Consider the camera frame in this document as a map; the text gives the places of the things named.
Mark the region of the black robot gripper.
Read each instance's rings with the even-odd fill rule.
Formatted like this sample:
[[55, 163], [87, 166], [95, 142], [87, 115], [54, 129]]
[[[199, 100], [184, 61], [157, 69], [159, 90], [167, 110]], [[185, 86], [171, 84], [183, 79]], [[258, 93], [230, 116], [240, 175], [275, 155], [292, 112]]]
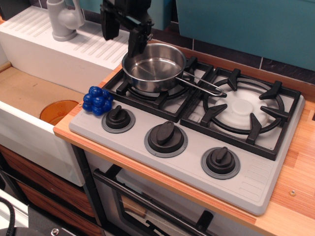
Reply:
[[133, 58], [144, 52], [152, 39], [155, 24], [148, 14], [151, 0], [104, 0], [101, 4], [101, 29], [105, 40], [119, 35], [120, 25], [134, 27], [129, 32], [128, 57]]

